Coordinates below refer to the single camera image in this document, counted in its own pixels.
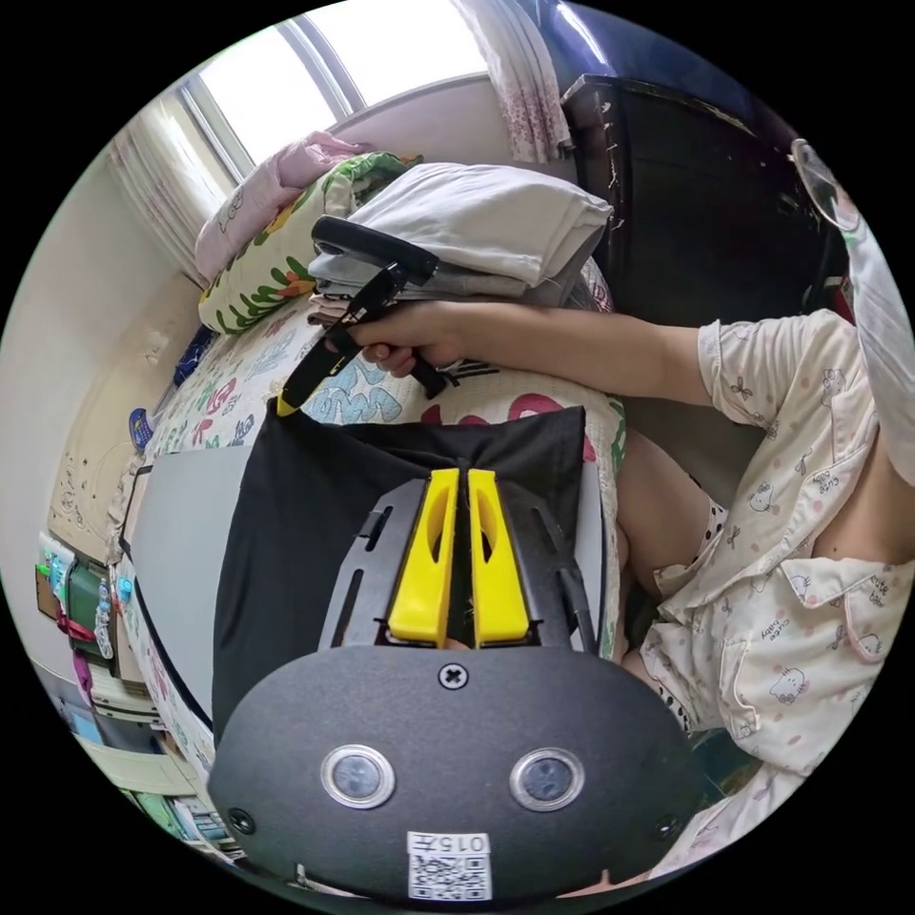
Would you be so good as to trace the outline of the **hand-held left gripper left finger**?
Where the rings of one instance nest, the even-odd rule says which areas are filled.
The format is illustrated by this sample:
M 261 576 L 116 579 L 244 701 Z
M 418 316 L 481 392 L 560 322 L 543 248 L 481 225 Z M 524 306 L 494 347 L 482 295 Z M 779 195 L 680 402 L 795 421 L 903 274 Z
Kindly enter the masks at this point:
M 458 470 L 436 470 L 421 492 L 388 615 L 396 640 L 444 640 L 450 613 Z

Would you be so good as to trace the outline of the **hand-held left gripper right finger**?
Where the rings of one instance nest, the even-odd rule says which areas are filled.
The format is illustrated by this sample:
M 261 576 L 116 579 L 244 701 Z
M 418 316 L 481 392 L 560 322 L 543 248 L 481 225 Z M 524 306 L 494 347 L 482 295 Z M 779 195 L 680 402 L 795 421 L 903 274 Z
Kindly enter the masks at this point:
M 467 486 L 476 647 L 525 641 L 530 619 L 496 474 L 471 469 Z

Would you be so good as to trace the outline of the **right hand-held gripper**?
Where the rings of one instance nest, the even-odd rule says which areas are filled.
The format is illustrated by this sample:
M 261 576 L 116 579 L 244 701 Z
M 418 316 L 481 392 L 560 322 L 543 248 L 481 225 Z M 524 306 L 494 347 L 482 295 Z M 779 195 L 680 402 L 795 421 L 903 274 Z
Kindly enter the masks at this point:
M 339 375 L 359 353 L 359 347 L 350 335 L 351 329 L 380 319 L 408 284 L 425 285 L 436 268 L 436 262 L 431 261 L 417 270 L 398 262 L 381 269 L 356 294 L 342 317 L 326 332 L 325 339 L 319 339 L 300 359 L 276 398 L 276 415 L 291 416 L 326 379 Z M 422 356 L 415 356 L 411 376 L 429 399 L 439 396 L 448 385 L 457 385 L 447 372 L 434 369 Z

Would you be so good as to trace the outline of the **person's right hand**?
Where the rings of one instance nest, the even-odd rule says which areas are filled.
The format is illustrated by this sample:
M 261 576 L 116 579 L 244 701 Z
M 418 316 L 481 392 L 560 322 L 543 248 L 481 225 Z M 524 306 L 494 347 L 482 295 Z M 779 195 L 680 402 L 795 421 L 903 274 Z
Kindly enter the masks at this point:
M 443 369 L 467 356 L 454 317 L 449 303 L 408 303 L 389 309 L 371 323 L 356 325 L 350 337 L 367 361 L 403 378 L 413 372 L 420 359 Z

